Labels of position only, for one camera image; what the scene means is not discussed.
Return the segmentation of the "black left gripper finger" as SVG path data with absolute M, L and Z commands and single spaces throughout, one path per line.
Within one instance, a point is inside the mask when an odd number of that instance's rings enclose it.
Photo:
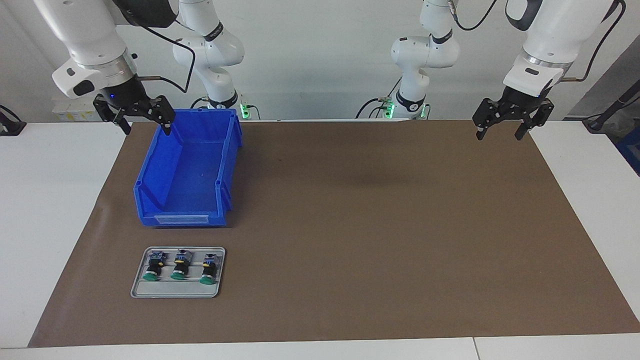
M 521 124 L 514 133 L 515 139 L 521 141 L 530 130 L 538 126 L 543 126 L 553 110 L 554 104 L 548 98 L 542 100 L 541 104 L 534 111 L 518 110 L 516 114 L 519 115 L 518 118 L 521 120 Z
M 489 128 L 493 125 L 498 125 L 504 120 L 500 105 L 499 101 L 493 101 L 489 98 L 484 98 L 478 105 L 472 116 L 472 121 L 477 128 L 476 137 L 478 141 L 484 139 Z

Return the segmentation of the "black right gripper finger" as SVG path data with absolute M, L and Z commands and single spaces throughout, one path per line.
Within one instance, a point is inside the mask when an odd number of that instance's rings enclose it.
M 175 110 L 166 96 L 157 96 L 150 100 L 150 120 L 160 125 L 166 136 L 169 136 L 172 131 L 175 116 Z
M 131 126 L 125 119 L 125 110 L 123 108 L 114 112 L 110 108 L 109 103 L 103 98 L 94 98 L 93 105 L 98 116 L 103 122 L 112 123 L 121 129 L 125 135 L 129 135 L 131 133 Z

